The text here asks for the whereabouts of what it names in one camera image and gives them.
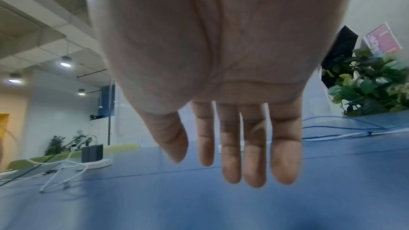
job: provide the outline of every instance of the ceiling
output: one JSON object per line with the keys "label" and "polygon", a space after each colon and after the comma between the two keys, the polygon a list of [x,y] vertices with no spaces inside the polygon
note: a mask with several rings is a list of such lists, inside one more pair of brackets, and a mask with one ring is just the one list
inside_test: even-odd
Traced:
{"label": "ceiling", "polygon": [[[73,59],[72,68],[59,65],[63,55]],[[106,67],[86,0],[0,0],[0,72],[25,69],[98,87],[109,84],[108,71],[98,72]]]}

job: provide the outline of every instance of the palm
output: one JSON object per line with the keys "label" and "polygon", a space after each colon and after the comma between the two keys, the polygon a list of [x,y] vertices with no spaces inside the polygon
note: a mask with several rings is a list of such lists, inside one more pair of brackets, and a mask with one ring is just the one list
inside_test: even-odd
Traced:
{"label": "palm", "polygon": [[255,187],[266,178],[264,103],[274,128],[273,175],[295,180],[301,161],[301,94],[329,48],[344,0],[89,0],[107,63],[154,139],[175,161],[187,150],[177,110],[192,101],[199,159],[214,156],[213,106],[222,171]]}

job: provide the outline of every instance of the pink poster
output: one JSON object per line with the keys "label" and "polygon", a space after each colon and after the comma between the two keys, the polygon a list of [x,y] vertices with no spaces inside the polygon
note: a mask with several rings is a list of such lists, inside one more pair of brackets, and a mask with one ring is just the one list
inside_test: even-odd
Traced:
{"label": "pink poster", "polygon": [[395,52],[403,49],[392,33],[388,22],[365,35],[363,40],[376,57],[383,56],[387,52]]}

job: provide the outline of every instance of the table surface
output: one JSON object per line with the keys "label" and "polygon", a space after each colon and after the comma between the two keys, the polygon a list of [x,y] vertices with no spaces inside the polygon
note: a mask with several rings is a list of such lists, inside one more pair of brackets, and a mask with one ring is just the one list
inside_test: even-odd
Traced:
{"label": "table surface", "polygon": [[[409,113],[366,120],[409,124]],[[367,127],[348,120],[319,124]],[[312,130],[305,135],[346,132]],[[226,183],[219,154],[212,167],[201,167],[195,143],[180,164],[157,147],[118,153],[113,165],[86,171],[67,189],[40,194],[50,176],[2,187],[0,230],[408,229],[408,137],[304,143],[300,178],[285,186],[269,174],[261,189]],[[62,171],[55,182],[73,173]]]}

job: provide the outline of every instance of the finger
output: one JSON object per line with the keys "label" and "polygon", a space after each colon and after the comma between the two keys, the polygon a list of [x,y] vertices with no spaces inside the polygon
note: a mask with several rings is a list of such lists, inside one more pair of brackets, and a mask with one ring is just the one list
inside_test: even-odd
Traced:
{"label": "finger", "polygon": [[302,150],[302,96],[283,104],[269,104],[273,126],[270,167],[281,183],[291,184],[298,176]]}
{"label": "finger", "polygon": [[204,166],[210,166],[214,160],[214,111],[211,102],[191,102],[196,116],[197,149],[199,161]]}
{"label": "finger", "polygon": [[266,135],[264,104],[240,105],[244,131],[244,179],[253,187],[266,181]]}
{"label": "finger", "polygon": [[222,172],[230,183],[242,178],[240,155],[240,115],[237,105],[216,103],[220,120],[220,141],[222,143]]}
{"label": "finger", "polygon": [[187,135],[180,121],[179,113],[167,115],[138,112],[153,139],[175,163],[183,160],[187,152]]}

